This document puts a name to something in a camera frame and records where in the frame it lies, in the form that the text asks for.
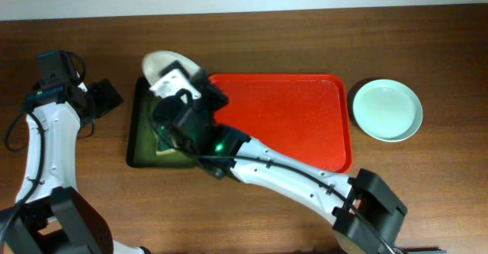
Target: wood grain tabletop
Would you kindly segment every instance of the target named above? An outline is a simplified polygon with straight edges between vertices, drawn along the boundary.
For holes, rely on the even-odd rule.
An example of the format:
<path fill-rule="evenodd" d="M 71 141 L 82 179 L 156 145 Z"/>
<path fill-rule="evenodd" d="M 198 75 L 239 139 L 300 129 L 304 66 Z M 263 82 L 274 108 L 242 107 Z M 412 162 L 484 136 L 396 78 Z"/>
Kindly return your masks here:
<path fill-rule="evenodd" d="M 76 52 L 86 61 L 86 82 L 109 78 L 125 100 L 76 144 L 79 192 L 116 240 L 154 253 L 338 247 L 318 214 L 268 189 L 200 169 L 127 166 L 141 60 L 172 50 L 209 73 L 332 73 L 348 91 L 369 78 L 408 85 L 424 110 L 419 132 L 384 143 L 351 121 L 349 174 L 376 172 L 409 208 L 398 246 L 488 251 L 488 5 L 3 21 L 2 141 L 40 79 L 36 55 L 51 50 Z M 27 140 L 25 124 L 11 140 Z M 0 209 L 13 205 L 26 155 L 0 147 Z"/>

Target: green light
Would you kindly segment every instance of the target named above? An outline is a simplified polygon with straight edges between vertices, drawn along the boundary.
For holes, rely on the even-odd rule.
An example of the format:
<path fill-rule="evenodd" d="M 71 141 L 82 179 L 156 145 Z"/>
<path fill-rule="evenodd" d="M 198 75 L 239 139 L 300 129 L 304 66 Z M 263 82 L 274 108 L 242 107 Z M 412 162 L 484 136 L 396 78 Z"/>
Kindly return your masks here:
<path fill-rule="evenodd" d="M 222 149 L 223 149 L 223 144 L 222 143 L 219 143 L 219 144 L 217 144 L 217 146 L 215 146 L 215 151 L 217 151 L 217 152 L 222 151 Z"/>

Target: red tray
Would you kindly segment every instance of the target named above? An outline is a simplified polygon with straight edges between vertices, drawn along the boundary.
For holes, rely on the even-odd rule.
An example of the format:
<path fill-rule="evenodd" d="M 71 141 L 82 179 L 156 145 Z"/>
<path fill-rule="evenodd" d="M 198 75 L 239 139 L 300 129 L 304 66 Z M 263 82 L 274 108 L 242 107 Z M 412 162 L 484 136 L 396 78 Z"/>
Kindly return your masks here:
<path fill-rule="evenodd" d="M 217 74 L 229 97 L 216 113 L 273 150 L 328 171 L 352 166 L 345 88 L 334 75 Z"/>

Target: white bowl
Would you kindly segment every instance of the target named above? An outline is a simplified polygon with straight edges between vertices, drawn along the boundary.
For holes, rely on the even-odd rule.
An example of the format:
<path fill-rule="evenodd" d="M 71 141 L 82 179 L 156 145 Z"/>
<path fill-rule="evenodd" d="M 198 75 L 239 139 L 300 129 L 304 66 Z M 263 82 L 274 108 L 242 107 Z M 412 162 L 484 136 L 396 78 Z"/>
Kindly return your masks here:
<path fill-rule="evenodd" d="M 352 111 L 359 127 L 375 139 L 398 142 L 422 124 L 422 105 L 410 88 L 390 80 L 365 84 L 354 97 Z"/>

